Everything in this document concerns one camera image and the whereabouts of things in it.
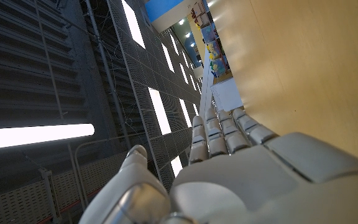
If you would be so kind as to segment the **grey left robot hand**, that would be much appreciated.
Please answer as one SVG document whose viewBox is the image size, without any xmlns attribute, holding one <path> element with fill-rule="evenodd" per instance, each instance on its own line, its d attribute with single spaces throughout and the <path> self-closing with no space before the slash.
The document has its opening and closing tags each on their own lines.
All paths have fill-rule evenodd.
<svg viewBox="0 0 358 224">
<path fill-rule="evenodd" d="M 193 118 L 189 163 L 166 189 L 134 146 L 81 223 L 358 223 L 358 158 L 242 109 Z"/>
</svg>

